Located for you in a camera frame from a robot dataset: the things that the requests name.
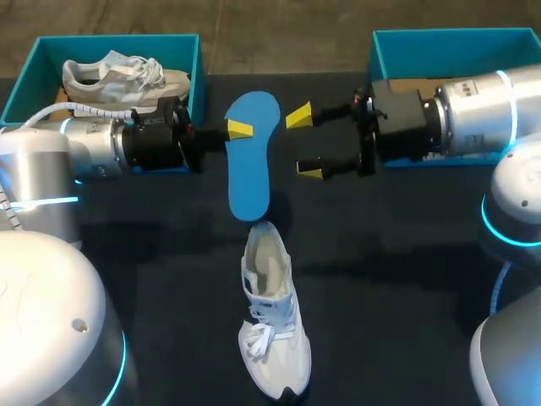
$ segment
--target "glowing blue ring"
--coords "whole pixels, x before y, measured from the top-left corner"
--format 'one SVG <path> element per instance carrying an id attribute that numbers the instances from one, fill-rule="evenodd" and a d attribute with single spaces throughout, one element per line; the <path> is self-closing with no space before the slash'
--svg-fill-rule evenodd
<path id="1" fill-rule="evenodd" d="M 57 197 L 57 198 L 54 198 L 54 199 L 14 201 L 14 202 L 11 202 L 10 205 L 14 209 L 25 209 L 27 207 L 56 205 L 56 204 L 59 204 L 59 203 L 73 203 L 75 201 L 79 201 L 79 198 L 77 198 L 77 197 Z"/>
<path id="2" fill-rule="evenodd" d="M 504 81 L 509 96 L 509 103 L 511 104 L 511 137 L 509 138 L 509 145 L 511 145 L 516 141 L 516 132 L 518 128 L 518 113 L 516 112 L 515 91 L 513 90 L 513 84 L 511 83 L 509 76 L 507 76 L 503 70 L 497 70 L 496 73 Z"/>
<path id="3" fill-rule="evenodd" d="M 118 376 L 117 376 L 117 380 L 115 381 L 115 384 L 112 386 L 112 389 L 109 392 L 109 395 L 103 401 L 101 406 L 107 406 L 109 402 L 111 402 L 111 399 L 114 396 L 115 392 L 117 391 L 118 385 L 120 384 L 120 380 L 122 379 L 122 375 L 124 373 L 124 367 L 126 366 L 126 357 L 127 357 L 127 352 L 128 352 L 128 349 L 126 346 L 126 337 L 124 336 L 124 332 L 122 332 L 122 341 L 123 341 L 123 354 L 122 354 L 122 364 L 120 365 L 120 371 L 118 372 Z"/>
<path id="4" fill-rule="evenodd" d="M 538 241 L 537 243 L 523 243 L 521 241 L 515 241 L 514 239 L 508 239 L 505 235 L 503 235 L 494 227 L 492 227 L 492 224 L 490 224 L 489 219 L 484 213 L 484 197 L 485 196 L 483 196 L 483 201 L 481 202 L 481 217 L 483 218 L 484 224 L 487 226 L 487 228 L 495 237 L 502 240 L 504 243 L 507 243 L 509 245 L 514 245 L 516 247 L 521 247 L 521 248 L 532 248 L 532 247 L 541 246 L 541 241 Z"/>
<path id="5" fill-rule="evenodd" d="M 71 118 L 66 118 L 64 121 L 62 121 L 62 124 L 60 124 L 60 130 L 58 131 L 60 134 L 64 135 L 66 132 L 66 127 L 68 126 L 69 120 L 71 120 Z"/>

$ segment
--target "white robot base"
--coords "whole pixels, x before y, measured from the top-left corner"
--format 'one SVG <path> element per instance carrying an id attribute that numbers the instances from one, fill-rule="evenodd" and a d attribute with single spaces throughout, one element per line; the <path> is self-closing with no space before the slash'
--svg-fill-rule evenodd
<path id="1" fill-rule="evenodd" d="M 133 406 L 137 377 L 92 264 L 72 245 L 0 232 L 0 404 Z"/>

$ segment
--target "shoelace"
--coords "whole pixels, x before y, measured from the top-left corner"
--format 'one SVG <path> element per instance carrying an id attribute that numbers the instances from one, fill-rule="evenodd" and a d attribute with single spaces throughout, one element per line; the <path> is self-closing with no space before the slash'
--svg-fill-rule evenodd
<path id="1" fill-rule="evenodd" d="M 147 85 L 157 85 L 165 81 L 163 67 L 154 58 L 131 57 L 130 60 L 135 61 L 134 69 L 136 73 L 129 76 L 128 80 L 143 78 L 139 90 Z"/>
<path id="2" fill-rule="evenodd" d="M 251 331 L 244 339 L 244 347 L 252 357 L 265 356 L 274 340 L 284 340 L 294 337 L 296 326 L 293 301 L 289 306 L 287 314 L 282 315 L 286 319 L 286 323 L 279 333 L 276 333 L 275 327 L 271 324 L 271 319 L 277 316 L 275 310 L 273 311 L 270 310 L 271 308 L 256 306 L 254 304 L 249 309 L 252 317 L 259 321 L 258 324 L 252 326 Z"/>

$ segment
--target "white sneaker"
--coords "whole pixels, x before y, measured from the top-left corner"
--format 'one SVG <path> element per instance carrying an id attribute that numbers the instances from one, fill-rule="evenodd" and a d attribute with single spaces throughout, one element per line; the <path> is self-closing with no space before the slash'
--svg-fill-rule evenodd
<path id="1" fill-rule="evenodd" d="M 269 222 L 250 230 L 242 268 L 244 292 L 255 319 L 245 321 L 238 333 L 244 363 L 267 396 L 295 398 L 310 379 L 310 342 L 293 286 L 291 258 Z"/>
<path id="2" fill-rule="evenodd" d="M 125 57 L 115 51 L 96 63 L 63 65 L 63 86 L 73 102 L 114 110 L 154 107 L 165 96 L 183 100 L 190 85 L 186 72 L 164 69 L 154 58 Z"/>

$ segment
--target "shoe box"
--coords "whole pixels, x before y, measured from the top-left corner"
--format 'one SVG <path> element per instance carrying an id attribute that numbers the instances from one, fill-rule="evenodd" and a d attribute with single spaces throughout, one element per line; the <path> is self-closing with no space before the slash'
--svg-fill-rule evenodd
<path id="1" fill-rule="evenodd" d="M 190 74 L 188 111 L 194 124 L 205 117 L 205 67 L 198 35 L 142 36 L 43 36 L 30 51 L 8 99 L 0 126 L 20 125 L 42 108 L 66 102 L 62 68 L 67 60 L 94 63 L 115 50 L 124 55 L 156 59 L 164 69 Z M 48 119 L 62 120 L 69 112 L 55 112 Z"/>

